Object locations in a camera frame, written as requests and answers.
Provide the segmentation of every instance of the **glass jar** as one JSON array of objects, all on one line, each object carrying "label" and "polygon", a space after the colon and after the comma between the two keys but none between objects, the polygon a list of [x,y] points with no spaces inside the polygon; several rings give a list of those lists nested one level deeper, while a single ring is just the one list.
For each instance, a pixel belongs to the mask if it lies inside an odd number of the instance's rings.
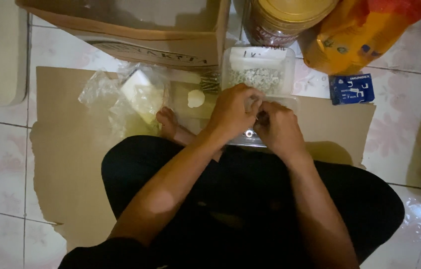
[{"label": "glass jar", "polygon": [[253,46],[288,47],[323,20],[338,0],[250,0],[244,30]]}]

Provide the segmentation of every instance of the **gold jar lid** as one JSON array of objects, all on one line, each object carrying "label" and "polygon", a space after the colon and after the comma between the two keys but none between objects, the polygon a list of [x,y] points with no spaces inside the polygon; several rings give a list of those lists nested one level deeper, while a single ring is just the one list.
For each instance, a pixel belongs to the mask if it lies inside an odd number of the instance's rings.
[{"label": "gold jar lid", "polygon": [[338,0],[258,0],[269,15],[289,22],[304,22],[325,16]]}]

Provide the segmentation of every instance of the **blue medicine box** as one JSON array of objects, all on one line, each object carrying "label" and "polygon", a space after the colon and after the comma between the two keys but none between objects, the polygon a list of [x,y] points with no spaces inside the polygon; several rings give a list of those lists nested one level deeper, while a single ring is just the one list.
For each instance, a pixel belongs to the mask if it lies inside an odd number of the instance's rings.
[{"label": "blue medicine box", "polygon": [[333,105],[367,103],[375,99],[370,74],[330,76],[329,82]]}]

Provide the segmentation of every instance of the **bundle of screws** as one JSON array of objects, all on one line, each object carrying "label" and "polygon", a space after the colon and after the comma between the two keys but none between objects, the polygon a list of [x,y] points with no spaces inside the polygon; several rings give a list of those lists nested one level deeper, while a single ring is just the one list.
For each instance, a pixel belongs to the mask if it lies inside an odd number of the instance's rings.
[{"label": "bundle of screws", "polygon": [[280,79],[284,72],[270,68],[253,68],[245,70],[230,70],[232,85],[245,83],[250,87],[261,90],[265,94],[276,94],[279,89]]},{"label": "bundle of screws", "polygon": [[218,93],[220,90],[220,73],[207,72],[202,74],[199,85],[201,91],[205,93]]}]

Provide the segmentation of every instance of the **orange plastic bag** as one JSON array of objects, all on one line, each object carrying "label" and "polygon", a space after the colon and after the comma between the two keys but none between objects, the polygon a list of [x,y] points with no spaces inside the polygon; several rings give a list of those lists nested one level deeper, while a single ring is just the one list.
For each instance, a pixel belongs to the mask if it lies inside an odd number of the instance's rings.
[{"label": "orange plastic bag", "polygon": [[421,0],[342,0],[298,42],[308,67],[329,75],[353,75],[387,52],[420,19]]}]

